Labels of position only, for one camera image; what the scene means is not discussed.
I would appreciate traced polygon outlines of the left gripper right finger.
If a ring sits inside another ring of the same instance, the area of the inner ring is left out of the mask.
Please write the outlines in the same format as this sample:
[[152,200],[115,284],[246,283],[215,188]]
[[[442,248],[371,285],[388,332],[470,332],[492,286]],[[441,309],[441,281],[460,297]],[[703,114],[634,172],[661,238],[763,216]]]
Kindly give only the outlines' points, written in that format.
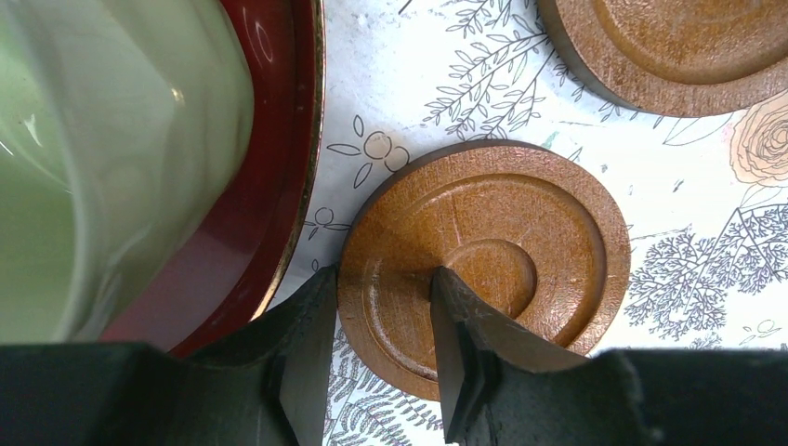
[[459,445],[783,445],[779,350],[615,348],[534,334],[452,270],[430,283],[444,438]]

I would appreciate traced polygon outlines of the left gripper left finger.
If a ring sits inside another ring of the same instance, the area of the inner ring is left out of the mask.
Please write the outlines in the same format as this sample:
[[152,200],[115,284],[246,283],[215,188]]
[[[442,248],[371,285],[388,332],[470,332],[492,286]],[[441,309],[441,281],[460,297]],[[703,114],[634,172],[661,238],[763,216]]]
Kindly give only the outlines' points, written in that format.
[[1,350],[5,445],[318,445],[337,269],[178,359],[144,343]]

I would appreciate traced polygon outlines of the light green mug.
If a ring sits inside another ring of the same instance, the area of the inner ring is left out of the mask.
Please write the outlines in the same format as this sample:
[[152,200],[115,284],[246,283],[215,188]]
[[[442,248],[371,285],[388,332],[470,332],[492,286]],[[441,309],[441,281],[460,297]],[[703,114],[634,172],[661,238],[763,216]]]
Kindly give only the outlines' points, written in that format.
[[1,341],[93,341],[196,231],[248,147],[218,1],[1,5]]

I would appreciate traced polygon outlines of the brown wooden coaster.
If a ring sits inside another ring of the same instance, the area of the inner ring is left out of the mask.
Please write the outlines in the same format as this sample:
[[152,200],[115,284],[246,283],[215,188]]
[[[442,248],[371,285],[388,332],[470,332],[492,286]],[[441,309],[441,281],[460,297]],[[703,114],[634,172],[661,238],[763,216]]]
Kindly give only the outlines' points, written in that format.
[[616,105],[701,117],[787,88],[784,1],[540,1],[537,9],[571,73]]
[[580,165],[511,140],[423,155],[361,206],[340,259],[338,311],[349,344],[390,385],[439,396],[429,317],[433,271],[584,355],[628,286],[630,239],[608,190]]

